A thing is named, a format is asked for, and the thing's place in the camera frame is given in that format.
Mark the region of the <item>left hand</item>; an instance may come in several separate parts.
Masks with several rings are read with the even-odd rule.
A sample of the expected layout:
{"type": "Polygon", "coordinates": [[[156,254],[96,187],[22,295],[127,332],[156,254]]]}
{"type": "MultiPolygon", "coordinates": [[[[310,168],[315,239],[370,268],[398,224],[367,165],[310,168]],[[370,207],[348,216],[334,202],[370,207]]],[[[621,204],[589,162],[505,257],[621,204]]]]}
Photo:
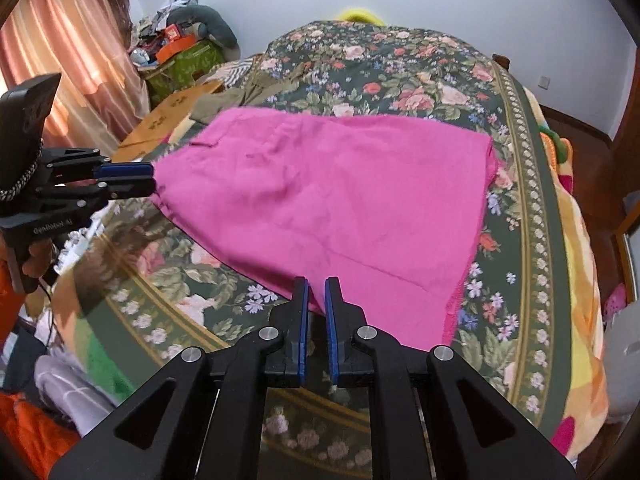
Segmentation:
{"type": "Polygon", "coordinates": [[[50,240],[38,240],[29,247],[29,258],[22,265],[22,272],[30,278],[41,278],[50,266],[53,244],[50,240]]]}

